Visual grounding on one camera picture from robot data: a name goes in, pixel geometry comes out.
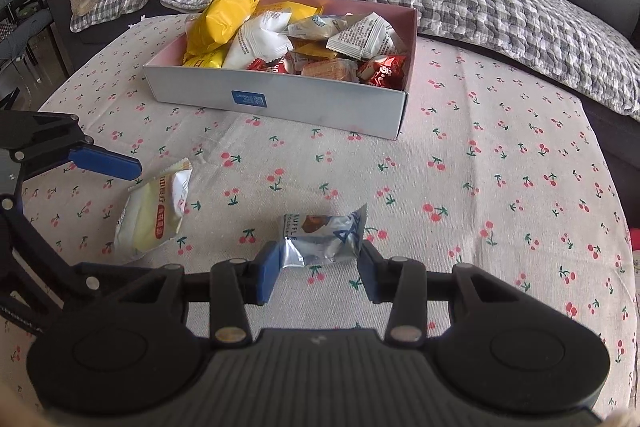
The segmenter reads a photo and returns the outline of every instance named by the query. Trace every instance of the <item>cherry print tablecloth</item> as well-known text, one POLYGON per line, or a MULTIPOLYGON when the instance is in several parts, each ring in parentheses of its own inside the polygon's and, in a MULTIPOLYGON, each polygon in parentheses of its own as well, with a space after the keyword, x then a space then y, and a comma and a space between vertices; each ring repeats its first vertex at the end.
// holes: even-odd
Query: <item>cherry print tablecloth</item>
MULTIPOLYGON (((406 122, 395 142, 304 123, 156 102, 142 64, 183 16, 140 22, 72 76, 43 110, 72 112, 100 146, 134 155, 134 183, 66 165, 24 184, 25 213, 69 263, 120 263, 113 248, 127 189, 187 156, 193 175, 178 237, 138 261, 206 271, 251 258, 286 212, 342 214, 368 203, 366 235, 385 256, 429 270, 474 263, 599 334, 611 371, 596 411, 628 403, 636 352, 635 284, 620 202, 580 102, 533 76, 418 39, 406 122)), ((355 263, 286 269, 262 327, 373 327, 355 263)), ((207 334, 207 310, 190 327, 207 334)), ((439 334, 446 308, 430 306, 439 334)), ((30 403, 32 339, 5 323, 2 377, 30 403)))

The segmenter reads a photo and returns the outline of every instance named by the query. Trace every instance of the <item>blue label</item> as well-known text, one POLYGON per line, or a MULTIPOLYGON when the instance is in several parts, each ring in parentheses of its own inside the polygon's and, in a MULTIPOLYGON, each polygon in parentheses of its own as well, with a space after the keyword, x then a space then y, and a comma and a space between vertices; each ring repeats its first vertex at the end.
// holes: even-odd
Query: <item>blue label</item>
POLYGON ((242 105, 255 105, 256 107, 267 107, 267 99, 260 92, 231 91, 234 102, 242 105))

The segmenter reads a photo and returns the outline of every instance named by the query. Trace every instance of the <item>candy wrapper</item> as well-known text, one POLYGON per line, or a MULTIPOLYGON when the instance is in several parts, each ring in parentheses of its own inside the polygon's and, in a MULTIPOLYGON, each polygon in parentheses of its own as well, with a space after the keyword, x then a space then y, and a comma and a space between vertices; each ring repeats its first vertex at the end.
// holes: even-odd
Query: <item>candy wrapper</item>
POLYGON ((280 32, 287 27, 291 12, 264 12, 245 22, 231 43, 223 68, 245 70, 256 58, 271 62, 293 49, 280 32))
POLYGON ((366 204, 348 216, 286 214, 282 218, 282 267, 357 259, 366 221, 366 204))
POLYGON ((357 71, 358 65, 353 60, 334 58, 333 60, 323 60, 322 62, 306 65, 302 68, 302 75, 341 80, 343 82, 357 82, 357 71))
POLYGON ((273 4, 263 5, 257 8, 254 12, 254 17, 267 11, 271 11, 271 12, 290 11, 291 19, 289 19, 289 24, 293 24, 294 22, 298 22, 299 20, 306 19, 307 17, 311 17, 312 15, 322 13, 322 7, 316 8, 315 6, 308 6, 306 4, 301 4, 299 2, 292 2, 292 1, 276 2, 273 4))
POLYGON ((326 47, 358 60, 369 60, 376 55, 400 55, 406 51, 393 26, 375 12, 329 38, 326 47))
POLYGON ((256 58, 247 66, 247 69, 250 71, 266 71, 267 73, 294 73, 293 61, 288 53, 284 57, 268 63, 261 58, 256 58))
POLYGON ((338 58, 338 52, 328 50, 322 42, 298 41, 294 42, 293 49, 296 53, 314 57, 316 60, 320 58, 338 58))
POLYGON ((258 6, 259 0, 213 0, 190 26, 185 61, 229 42, 258 6))
POLYGON ((307 41, 324 41, 348 26, 344 17, 337 15, 313 15, 295 24, 289 24, 287 35, 307 41))
POLYGON ((116 224, 114 248, 125 263, 140 259, 177 235, 193 167, 187 158, 131 190, 116 224))
POLYGON ((358 69, 358 78, 369 86, 402 90, 404 55, 378 55, 358 69))
POLYGON ((228 51, 229 44, 227 43, 212 52, 190 58, 183 66, 189 68, 221 68, 228 51))

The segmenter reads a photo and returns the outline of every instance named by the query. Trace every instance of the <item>silver wrapper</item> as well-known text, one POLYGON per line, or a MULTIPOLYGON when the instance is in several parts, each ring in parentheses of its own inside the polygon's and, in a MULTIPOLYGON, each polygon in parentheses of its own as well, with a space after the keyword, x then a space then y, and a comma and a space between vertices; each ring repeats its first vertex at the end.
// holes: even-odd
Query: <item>silver wrapper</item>
POLYGON ((286 214, 282 218, 281 266, 357 259, 366 220, 366 204, 347 216, 286 214))

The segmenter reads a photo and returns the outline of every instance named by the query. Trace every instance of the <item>white cardboard box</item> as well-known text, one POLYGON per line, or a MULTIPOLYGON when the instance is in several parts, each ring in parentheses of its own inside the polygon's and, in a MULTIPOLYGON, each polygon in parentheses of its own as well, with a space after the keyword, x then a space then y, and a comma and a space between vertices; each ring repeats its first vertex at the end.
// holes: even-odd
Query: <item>white cardboard box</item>
MULTIPOLYGON (((283 0, 261 0, 260 6, 283 0)), ((351 0, 292 0, 324 6, 325 14, 375 12, 394 27, 408 49, 403 90, 298 74, 219 68, 183 68, 186 36, 165 46, 143 66, 158 102, 274 116, 397 139, 409 97, 418 15, 412 8, 351 0)))

